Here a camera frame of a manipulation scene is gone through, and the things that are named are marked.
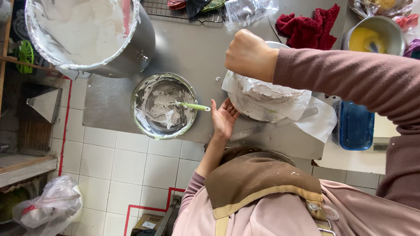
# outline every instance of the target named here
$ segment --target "plastic bag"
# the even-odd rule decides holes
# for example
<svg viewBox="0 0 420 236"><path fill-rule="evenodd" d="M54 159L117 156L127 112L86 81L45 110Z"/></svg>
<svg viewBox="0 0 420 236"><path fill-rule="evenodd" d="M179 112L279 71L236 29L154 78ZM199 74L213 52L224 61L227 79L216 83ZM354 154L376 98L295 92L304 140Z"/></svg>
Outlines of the plastic bag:
<svg viewBox="0 0 420 236"><path fill-rule="evenodd" d="M229 0L225 6L225 25L233 32L278 11L277 0Z"/></svg>
<svg viewBox="0 0 420 236"><path fill-rule="evenodd" d="M407 16L419 0L349 0L350 8L363 18Z"/></svg>
<svg viewBox="0 0 420 236"><path fill-rule="evenodd" d="M25 227L25 236L55 236L81 214L83 199L77 184L68 176L57 177L41 196L13 207L13 219Z"/></svg>

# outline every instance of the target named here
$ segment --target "apron strap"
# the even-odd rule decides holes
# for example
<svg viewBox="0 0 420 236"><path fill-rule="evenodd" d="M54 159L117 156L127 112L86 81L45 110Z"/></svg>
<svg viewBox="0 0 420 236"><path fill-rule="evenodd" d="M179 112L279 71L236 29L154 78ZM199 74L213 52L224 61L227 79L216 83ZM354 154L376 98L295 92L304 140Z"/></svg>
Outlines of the apron strap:
<svg viewBox="0 0 420 236"><path fill-rule="evenodd" d="M225 236L228 228L229 216L216 220L216 236Z"/></svg>

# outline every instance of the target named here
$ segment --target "trash bag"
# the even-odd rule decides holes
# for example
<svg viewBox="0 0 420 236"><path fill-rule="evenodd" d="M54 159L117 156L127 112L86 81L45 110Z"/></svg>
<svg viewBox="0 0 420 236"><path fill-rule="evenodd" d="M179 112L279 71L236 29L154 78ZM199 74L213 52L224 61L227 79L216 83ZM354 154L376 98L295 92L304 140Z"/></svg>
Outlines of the trash bag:
<svg viewBox="0 0 420 236"><path fill-rule="evenodd" d="M57 177L41 196L13 207L13 219L25 227L24 236L55 236L81 214L83 199L76 182L68 176Z"/></svg>

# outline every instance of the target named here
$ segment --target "kitchen counter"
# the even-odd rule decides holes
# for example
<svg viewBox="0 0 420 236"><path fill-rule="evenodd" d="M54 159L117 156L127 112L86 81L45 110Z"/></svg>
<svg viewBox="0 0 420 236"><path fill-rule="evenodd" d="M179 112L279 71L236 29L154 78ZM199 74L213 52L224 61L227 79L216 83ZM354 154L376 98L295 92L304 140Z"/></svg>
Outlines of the kitchen counter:
<svg viewBox="0 0 420 236"><path fill-rule="evenodd" d="M315 8L329 9L337 3L340 13L331 30L337 37L333 49L340 49L346 18L347 0L280 0L281 14L295 12L297 16L311 17ZM218 106L226 99L221 89L227 69L225 51L234 34L228 33L223 23L188 21L150 16L156 33L156 55L149 66L137 75L123 79L110 79L92 74L88 79L83 125L117 131L139 133L131 118L130 97L134 87L143 79L159 72L172 72L185 78L194 88L199 104L210 106L214 99ZM246 27L266 41L278 41L267 18ZM234 133L253 127L256 122L240 117ZM208 143L213 133L209 112L199 111L194 125L179 139ZM291 157L321 159L323 142L294 126L284 126L239 140L233 144L272 149Z"/></svg>

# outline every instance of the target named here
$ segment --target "purple cloth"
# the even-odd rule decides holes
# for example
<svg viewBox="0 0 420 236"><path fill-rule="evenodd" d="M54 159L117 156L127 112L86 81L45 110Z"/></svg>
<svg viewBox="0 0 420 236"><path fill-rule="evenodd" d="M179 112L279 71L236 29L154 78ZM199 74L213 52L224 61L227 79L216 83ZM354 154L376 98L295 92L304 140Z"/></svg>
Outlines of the purple cloth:
<svg viewBox="0 0 420 236"><path fill-rule="evenodd" d="M413 52L420 51L420 39L414 39L411 41L408 50L404 52L404 56L410 58Z"/></svg>

